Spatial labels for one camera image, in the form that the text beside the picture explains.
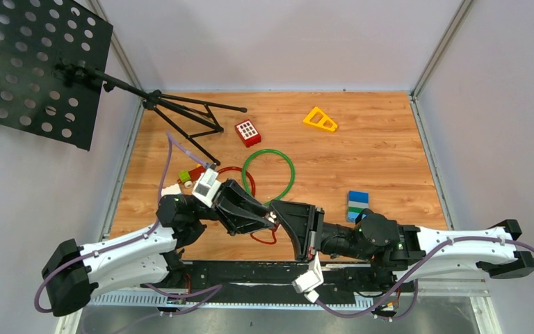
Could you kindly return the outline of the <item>red cable lock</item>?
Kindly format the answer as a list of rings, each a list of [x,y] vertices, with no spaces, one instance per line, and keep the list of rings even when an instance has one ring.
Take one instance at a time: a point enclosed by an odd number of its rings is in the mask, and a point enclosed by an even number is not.
[[[248,171],[244,172],[243,169],[238,166],[226,166],[218,169],[217,172],[219,175],[227,172],[240,172],[243,175],[243,181],[246,181],[246,184],[243,183],[242,185],[244,190],[252,196],[256,195],[256,182]]]

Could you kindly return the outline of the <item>green cable lock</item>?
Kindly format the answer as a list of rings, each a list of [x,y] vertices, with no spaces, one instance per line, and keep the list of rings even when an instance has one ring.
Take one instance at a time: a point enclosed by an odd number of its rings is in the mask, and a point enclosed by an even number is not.
[[[251,183],[246,177],[250,172],[255,179],[255,197],[263,203],[282,200],[289,194],[296,180],[296,168],[291,158],[275,149],[253,152],[242,165],[243,188],[250,192]]]

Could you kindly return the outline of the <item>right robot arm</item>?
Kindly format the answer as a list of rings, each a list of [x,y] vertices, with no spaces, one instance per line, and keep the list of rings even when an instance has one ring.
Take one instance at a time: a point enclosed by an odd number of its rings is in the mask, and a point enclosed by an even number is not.
[[[324,211],[306,203],[274,200],[269,210],[288,234],[297,261],[323,254],[368,262],[370,283],[382,291],[397,280],[456,271],[484,271],[493,279],[534,271],[534,247],[519,240],[522,231],[514,219],[486,230],[435,230],[364,209],[348,227],[326,223]]]

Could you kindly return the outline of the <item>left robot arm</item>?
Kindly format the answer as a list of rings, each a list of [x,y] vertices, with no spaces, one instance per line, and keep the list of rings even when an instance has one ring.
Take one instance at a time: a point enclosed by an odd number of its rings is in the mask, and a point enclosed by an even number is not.
[[[116,239],[78,245],[61,242],[42,269],[34,297],[38,312],[69,315],[96,296],[124,287],[163,282],[180,286],[185,278],[177,250],[196,242],[205,221],[218,221],[230,235],[275,227],[275,214],[234,180],[209,191],[161,197],[156,221]]]

